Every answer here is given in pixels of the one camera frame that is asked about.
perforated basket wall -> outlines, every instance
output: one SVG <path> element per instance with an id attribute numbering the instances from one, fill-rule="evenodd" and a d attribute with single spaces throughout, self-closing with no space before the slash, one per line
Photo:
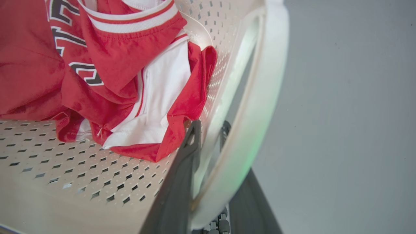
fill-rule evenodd
<path id="1" fill-rule="evenodd" d="M 201 116 L 206 134 L 239 20 L 239 1 L 176 0 L 185 30 L 218 63 Z M 175 153 L 158 163 L 59 142 L 53 122 L 0 120 L 0 224 L 23 233 L 137 233 Z"/>

red stripe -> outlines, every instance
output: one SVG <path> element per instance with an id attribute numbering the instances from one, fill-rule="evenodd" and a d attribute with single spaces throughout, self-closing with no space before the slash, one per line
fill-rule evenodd
<path id="1" fill-rule="evenodd" d="M 142 69 L 141 69 L 141 83 L 142 83 L 142 86 L 141 86 L 141 101 L 140 101 L 139 110 L 137 111 L 137 114 L 136 114 L 135 118 L 136 118 L 137 116 L 139 116 L 139 114 L 140 114 L 140 110 L 141 110 L 141 107 L 143 106 L 143 94 L 144 94 L 143 69 L 144 69 L 144 68 L 142 68 Z"/>
<path id="2" fill-rule="evenodd" d="M 177 40 L 179 40 L 179 39 L 181 39 L 181 38 L 184 38 L 184 37 L 186 37 L 188 34 L 183 34 L 183 35 L 180 35 L 179 37 L 177 37 L 177 38 L 175 38 L 172 42 L 171 42 L 171 44 L 173 44 L 175 41 L 177 41 Z"/>
<path id="3" fill-rule="evenodd" d="M 153 14 L 150 15 L 146 15 L 144 17 L 141 18 L 137 18 L 137 19 L 133 19 L 133 20 L 106 20 L 106 19 L 102 19 L 102 18 L 98 18 L 96 16 L 93 16 L 91 14 L 88 13 L 89 17 L 93 18 L 96 21 L 102 22 L 102 23 L 108 23 L 108 24 L 129 24 L 129 23 L 137 23 L 137 22 L 141 22 L 141 21 L 145 21 L 148 19 L 151 19 L 153 17 L 157 17 L 163 13 L 165 13 L 167 10 L 169 10 L 175 3 L 173 1 L 171 1 L 171 3 L 169 3 L 169 5 L 167 5 L 164 9 L 155 12 Z"/>

laundry basket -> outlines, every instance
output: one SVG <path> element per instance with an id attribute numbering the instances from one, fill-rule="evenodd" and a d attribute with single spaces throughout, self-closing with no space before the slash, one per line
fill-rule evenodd
<path id="1" fill-rule="evenodd" d="M 192 191 L 191 225 L 200 228 L 237 191 L 261 145 L 280 91 L 289 23 L 281 0 L 176 0 L 176 6 L 191 40 L 218 52 Z M 253 50 L 232 130 L 207 172 Z M 0 233 L 1 227 L 27 234 L 138 233 L 176 152 L 151 163 L 91 141 L 59 142 L 55 130 L 53 122 L 0 120 Z"/>

basket handle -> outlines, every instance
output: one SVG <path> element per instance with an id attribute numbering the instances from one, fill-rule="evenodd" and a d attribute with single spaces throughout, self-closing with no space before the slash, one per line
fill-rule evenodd
<path id="1" fill-rule="evenodd" d="M 286 65 L 289 16 L 282 0 L 268 0 L 258 12 L 260 33 L 251 71 L 217 164 L 194 199 L 194 229 L 209 223 L 236 193 L 254 162 L 275 110 Z"/>

gray floor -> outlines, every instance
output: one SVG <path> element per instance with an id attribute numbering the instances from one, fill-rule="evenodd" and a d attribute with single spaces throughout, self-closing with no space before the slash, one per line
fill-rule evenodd
<path id="1" fill-rule="evenodd" d="M 281 228 L 416 233 L 416 1 L 286 5 L 285 80 L 253 165 Z"/>

